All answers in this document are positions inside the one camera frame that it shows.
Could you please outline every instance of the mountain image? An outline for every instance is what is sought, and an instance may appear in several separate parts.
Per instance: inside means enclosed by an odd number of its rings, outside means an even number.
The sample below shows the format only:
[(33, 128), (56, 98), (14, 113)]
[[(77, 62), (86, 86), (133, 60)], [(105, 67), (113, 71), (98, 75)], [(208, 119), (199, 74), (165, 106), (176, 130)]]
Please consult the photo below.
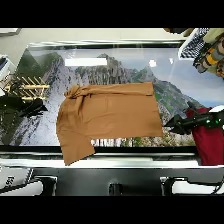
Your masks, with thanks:
[[(66, 67), (64, 58), (59, 52), (32, 56), (26, 52), (19, 64), (17, 76), (39, 76), (50, 85), (44, 101), (48, 111), (43, 116), (31, 118), (13, 118), (5, 120), (1, 126), (0, 143), (10, 145), (52, 146), (59, 145), (56, 135), (56, 119), (59, 107), (66, 92), (73, 84), (107, 85), (121, 83), (153, 82), (161, 121), (165, 124), (175, 114), (185, 117), (183, 112), (187, 102), (196, 107), (203, 107), (198, 101), (182, 94), (181, 90), (170, 82), (159, 80), (149, 66), (141, 70), (124, 67), (121, 61), (107, 54), (98, 57), (107, 59), (107, 66)], [(180, 136), (163, 128), (163, 137), (135, 137), (129, 139), (98, 139), (92, 140), (94, 146), (188, 146), (194, 145), (191, 135)]]

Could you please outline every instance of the red fabric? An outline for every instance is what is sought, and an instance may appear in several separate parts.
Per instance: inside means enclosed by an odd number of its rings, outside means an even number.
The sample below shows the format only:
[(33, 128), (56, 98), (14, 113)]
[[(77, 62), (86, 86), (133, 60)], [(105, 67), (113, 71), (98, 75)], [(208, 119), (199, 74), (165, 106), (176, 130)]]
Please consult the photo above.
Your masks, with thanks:
[[(211, 108), (200, 108), (199, 113), (206, 112)], [(194, 111), (186, 111), (187, 117), (192, 117)], [(194, 141), (203, 166), (224, 164), (224, 137), (220, 128), (206, 128), (204, 126), (192, 129)]]

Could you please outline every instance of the glass tabletop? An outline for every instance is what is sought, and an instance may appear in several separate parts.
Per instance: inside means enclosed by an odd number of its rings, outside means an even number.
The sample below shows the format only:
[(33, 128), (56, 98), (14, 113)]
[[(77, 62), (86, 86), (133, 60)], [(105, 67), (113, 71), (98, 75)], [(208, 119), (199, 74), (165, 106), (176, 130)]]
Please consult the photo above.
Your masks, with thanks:
[[(0, 105), (0, 144), (59, 146), (56, 135), (58, 110), (65, 99), (64, 92), (73, 84), (153, 82), (163, 125), (175, 114), (186, 117), (184, 109), (188, 107), (188, 101), (198, 108), (223, 104), (223, 80), (209, 73), (199, 74), (191, 61), (179, 60), (180, 45), (132, 42), (28, 47), (13, 79), (36, 88), (13, 94), (21, 94), (24, 101), (39, 97), (48, 111), (21, 118), (7, 106)], [(98, 64), (94, 64), (94, 59), (105, 59), (107, 63), (100, 64), (103, 60), (95, 60)], [(7, 85), (6, 77), (1, 80), (1, 87)], [(163, 137), (98, 139), (92, 140), (92, 144), (130, 147), (195, 145), (191, 135), (178, 135), (168, 130), (163, 128)]]

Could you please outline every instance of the patterned cloth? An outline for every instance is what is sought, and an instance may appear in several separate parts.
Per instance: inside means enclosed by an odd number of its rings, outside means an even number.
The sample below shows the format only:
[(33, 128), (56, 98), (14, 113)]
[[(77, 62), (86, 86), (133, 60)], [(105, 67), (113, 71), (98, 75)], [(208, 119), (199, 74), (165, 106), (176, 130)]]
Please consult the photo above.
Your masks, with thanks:
[(183, 48), (180, 58), (196, 58), (205, 44), (203, 37), (207, 34), (209, 29), (210, 28), (198, 28), (191, 41)]
[[(220, 38), (205, 54), (205, 56), (198, 62), (196, 68), (199, 73), (205, 72), (212, 65), (217, 64), (224, 58), (224, 37)], [(222, 63), (217, 67), (218, 73), (222, 72)]]

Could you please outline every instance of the gray surface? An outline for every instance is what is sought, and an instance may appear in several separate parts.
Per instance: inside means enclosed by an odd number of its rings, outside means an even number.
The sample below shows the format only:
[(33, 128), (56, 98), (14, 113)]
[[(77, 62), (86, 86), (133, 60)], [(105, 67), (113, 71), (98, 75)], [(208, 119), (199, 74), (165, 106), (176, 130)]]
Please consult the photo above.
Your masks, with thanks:
[(160, 177), (188, 177), (192, 182), (220, 182), (224, 169), (35, 169), (33, 175), (58, 177), (56, 196), (106, 196), (110, 183), (124, 195), (161, 195)]

